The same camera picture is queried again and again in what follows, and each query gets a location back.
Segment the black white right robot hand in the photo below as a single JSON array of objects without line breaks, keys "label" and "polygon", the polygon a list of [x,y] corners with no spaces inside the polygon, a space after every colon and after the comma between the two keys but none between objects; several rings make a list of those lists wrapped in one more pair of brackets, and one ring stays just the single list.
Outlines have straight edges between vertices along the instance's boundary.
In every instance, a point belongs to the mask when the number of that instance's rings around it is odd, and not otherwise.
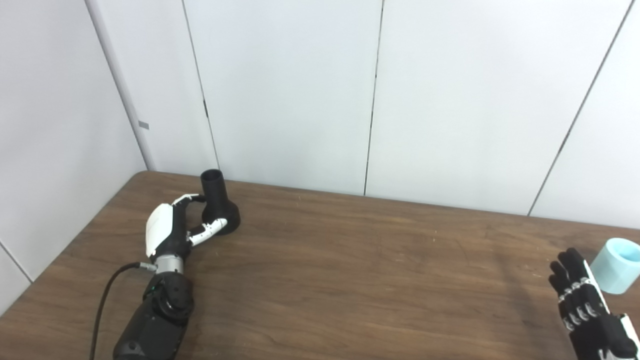
[{"label": "black white right robot hand", "polygon": [[590,265],[574,247],[550,264],[548,282],[578,360],[637,360],[639,339],[630,316],[610,311]]}]

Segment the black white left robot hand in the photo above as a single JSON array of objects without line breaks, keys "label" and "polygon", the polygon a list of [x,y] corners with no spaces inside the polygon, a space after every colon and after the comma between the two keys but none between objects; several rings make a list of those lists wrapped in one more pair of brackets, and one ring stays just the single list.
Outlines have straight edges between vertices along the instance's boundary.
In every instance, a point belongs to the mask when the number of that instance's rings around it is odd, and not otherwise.
[{"label": "black white left robot hand", "polygon": [[160,203],[147,219],[145,251],[153,264],[162,256],[185,260],[192,248],[211,239],[227,225],[225,218],[204,221],[194,230],[186,225],[186,209],[192,202],[205,202],[201,194],[183,194],[173,203]]}]

